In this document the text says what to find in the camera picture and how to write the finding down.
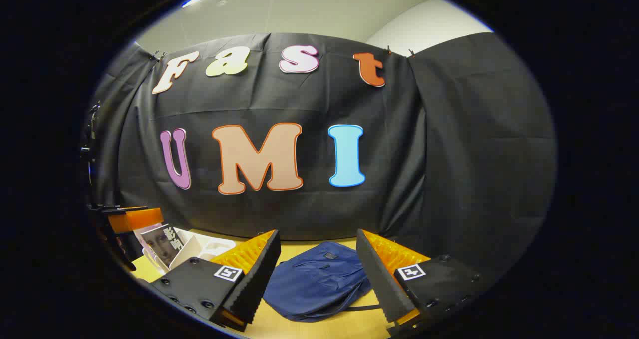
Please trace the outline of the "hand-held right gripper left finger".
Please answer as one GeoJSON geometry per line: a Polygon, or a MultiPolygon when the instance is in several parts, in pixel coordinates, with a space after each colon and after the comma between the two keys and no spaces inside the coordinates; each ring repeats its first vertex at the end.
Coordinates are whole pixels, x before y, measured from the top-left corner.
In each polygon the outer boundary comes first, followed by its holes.
{"type": "Polygon", "coordinates": [[[273,229],[212,259],[188,257],[149,289],[183,311],[243,332],[253,323],[280,254],[280,234],[273,229]]]}

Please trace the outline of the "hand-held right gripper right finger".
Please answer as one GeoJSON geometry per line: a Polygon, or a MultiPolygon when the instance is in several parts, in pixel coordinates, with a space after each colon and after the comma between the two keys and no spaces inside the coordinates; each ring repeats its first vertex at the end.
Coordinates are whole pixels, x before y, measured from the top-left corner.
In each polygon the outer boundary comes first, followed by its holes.
{"type": "Polygon", "coordinates": [[[356,251],[392,336],[444,323],[488,289],[481,273],[450,255],[427,257],[367,230],[358,229],[356,251]]]}

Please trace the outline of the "black portrait cover book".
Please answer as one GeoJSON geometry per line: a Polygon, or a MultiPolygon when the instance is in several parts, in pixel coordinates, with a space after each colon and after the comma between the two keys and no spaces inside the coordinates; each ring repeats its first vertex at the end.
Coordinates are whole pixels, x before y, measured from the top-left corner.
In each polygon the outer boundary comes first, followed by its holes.
{"type": "Polygon", "coordinates": [[[185,246],[185,242],[171,224],[164,224],[141,233],[141,238],[166,268],[170,268],[173,260],[185,246]]]}

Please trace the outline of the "blue schoolbag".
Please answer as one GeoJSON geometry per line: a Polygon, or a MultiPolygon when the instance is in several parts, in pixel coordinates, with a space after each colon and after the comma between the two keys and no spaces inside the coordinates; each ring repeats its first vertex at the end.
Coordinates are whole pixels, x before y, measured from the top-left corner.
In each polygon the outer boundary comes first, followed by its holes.
{"type": "Polygon", "coordinates": [[[325,242],[280,262],[270,276],[263,300],[293,322],[314,323],[341,312],[380,309],[354,306],[372,291],[356,250],[325,242]]]}

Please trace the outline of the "white bookshelf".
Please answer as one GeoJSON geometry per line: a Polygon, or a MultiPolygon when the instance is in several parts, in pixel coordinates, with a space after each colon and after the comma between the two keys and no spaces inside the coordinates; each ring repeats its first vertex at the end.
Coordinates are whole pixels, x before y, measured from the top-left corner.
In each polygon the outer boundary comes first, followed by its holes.
{"type": "Polygon", "coordinates": [[[192,257],[210,260],[236,246],[234,241],[228,239],[196,234],[183,230],[182,228],[175,228],[174,231],[176,232],[176,237],[182,241],[183,247],[176,253],[176,256],[170,264],[165,264],[160,259],[160,256],[153,252],[146,244],[142,246],[142,256],[151,263],[156,271],[162,274],[176,268],[192,257]]]}

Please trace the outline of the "black backdrop cloth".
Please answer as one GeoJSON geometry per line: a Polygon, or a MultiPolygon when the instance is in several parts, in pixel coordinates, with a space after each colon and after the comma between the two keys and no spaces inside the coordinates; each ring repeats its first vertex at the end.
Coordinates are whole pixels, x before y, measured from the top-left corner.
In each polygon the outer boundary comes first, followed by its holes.
{"type": "Polygon", "coordinates": [[[496,281],[545,220],[556,177],[539,85],[497,35],[415,58],[349,39],[258,33],[105,71],[102,205],[187,230],[283,240],[359,228],[496,281]]]}

